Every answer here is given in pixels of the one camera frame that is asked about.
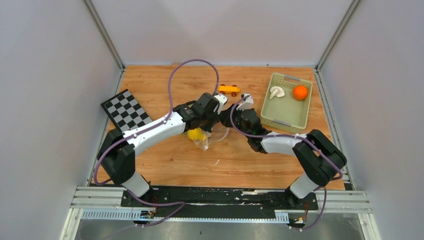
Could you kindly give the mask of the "fake yellow lemon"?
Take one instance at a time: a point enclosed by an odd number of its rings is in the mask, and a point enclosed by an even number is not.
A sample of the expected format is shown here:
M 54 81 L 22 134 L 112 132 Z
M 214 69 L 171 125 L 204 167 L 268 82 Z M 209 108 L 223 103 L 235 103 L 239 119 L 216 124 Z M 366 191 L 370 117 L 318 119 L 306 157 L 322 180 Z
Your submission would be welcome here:
M 207 133 L 200 127 L 188 130 L 186 136 L 193 141 L 205 141 L 208 138 Z

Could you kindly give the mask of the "clear zip top bag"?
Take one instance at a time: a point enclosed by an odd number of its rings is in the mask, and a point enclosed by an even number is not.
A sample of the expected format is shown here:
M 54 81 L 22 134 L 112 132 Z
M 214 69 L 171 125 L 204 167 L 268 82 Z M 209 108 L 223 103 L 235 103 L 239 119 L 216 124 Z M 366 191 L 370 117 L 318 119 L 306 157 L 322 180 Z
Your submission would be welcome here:
M 207 139 L 200 141 L 200 140 L 191 140 L 193 141 L 194 145 L 202 150 L 207 150 L 211 144 L 220 142 L 222 140 L 224 140 L 227 135 L 229 134 L 230 128 L 229 127 L 225 127 L 223 125 L 218 125 L 215 128 L 212 128 L 211 132 L 209 131 L 205 131 L 207 133 Z M 183 136 L 185 136 L 187 139 L 187 131 L 184 132 L 182 134 Z

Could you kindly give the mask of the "white fake garlic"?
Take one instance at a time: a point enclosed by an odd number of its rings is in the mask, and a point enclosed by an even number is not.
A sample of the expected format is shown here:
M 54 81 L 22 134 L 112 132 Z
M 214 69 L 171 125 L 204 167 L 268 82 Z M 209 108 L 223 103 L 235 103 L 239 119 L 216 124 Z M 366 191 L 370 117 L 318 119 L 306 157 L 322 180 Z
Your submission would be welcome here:
M 285 96 L 285 91 L 280 86 L 272 86 L 269 89 L 269 92 L 270 92 L 269 97 L 268 97 L 269 100 L 271 100 L 273 98 L 282 98 L 282 97 Z

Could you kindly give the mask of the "fake orange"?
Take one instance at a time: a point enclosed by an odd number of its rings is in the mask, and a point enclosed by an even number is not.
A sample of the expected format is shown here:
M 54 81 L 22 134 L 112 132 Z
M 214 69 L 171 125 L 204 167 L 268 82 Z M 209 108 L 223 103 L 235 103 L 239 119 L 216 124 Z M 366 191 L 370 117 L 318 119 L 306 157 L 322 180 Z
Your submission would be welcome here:
M 309 90 L 304 85 L 297 85 L 292 90 L 292 96 L 297 101 L 304 101 L 309 95 Z

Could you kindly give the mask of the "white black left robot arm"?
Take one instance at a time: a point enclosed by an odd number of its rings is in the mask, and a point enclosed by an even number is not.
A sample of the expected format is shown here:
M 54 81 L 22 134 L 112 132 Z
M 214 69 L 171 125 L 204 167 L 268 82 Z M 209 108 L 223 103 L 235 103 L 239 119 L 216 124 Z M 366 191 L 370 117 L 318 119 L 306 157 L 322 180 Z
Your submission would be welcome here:
M 124 132 L 111 130 L 97 156 L 97 171 L 102 167 L 109 180 L 134 194 L 140 206 L 149 206 L 153 201 L 151 185 L 136 171 L 136 157 L 148 148 L 170 137 L 188 130 L 202 128 L 210 131 L 228 102 L 222 93 L 203 93 L 198 100 L 179 104 L 164 117 L 142 127 Z

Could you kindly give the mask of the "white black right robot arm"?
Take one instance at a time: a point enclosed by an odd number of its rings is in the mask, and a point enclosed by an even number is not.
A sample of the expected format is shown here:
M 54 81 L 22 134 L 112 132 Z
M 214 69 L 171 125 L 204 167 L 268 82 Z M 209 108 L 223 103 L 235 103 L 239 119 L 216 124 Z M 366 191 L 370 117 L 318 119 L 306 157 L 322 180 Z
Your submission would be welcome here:
M 341 170 L 347 164 L 345 155 L 318 129 L 307 134 L 279 134 L 264 128 L 253 108 L 229 108 L 219 115 L 219 120 L 244 135 L 255 152 L 297 158 L 303 174 L 288 187 L 285 195 L 286 204 L 292 209 L 301 207 L 310 192 L 343 176 Z

